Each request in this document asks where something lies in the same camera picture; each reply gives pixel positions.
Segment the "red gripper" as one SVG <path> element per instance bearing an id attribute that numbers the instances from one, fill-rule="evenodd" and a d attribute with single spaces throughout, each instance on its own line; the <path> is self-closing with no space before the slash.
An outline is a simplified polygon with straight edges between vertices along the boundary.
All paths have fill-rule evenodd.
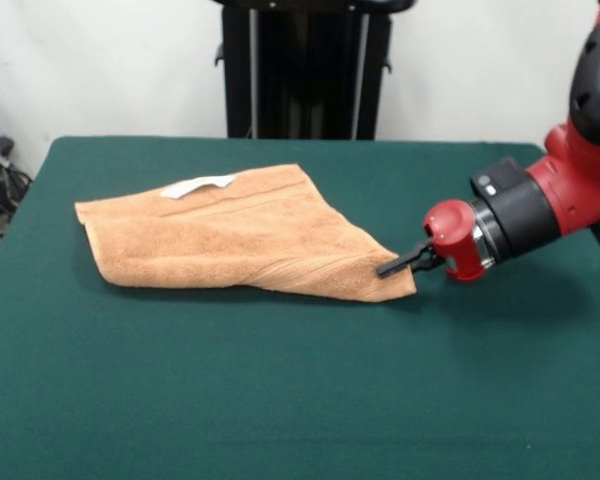
<path id="1" fill-rule="evenodd" d="M 457 199 L 440 202 L 425 215 L 423 226 L 431 239 L 380 265 L 378 276 L 392 276 L 405 269 L 412 273 L 430 271 L 443 264 L 446 273 L 459 282 L 473 282 L 485 275 L 492 258 L 469 203 Z"/>

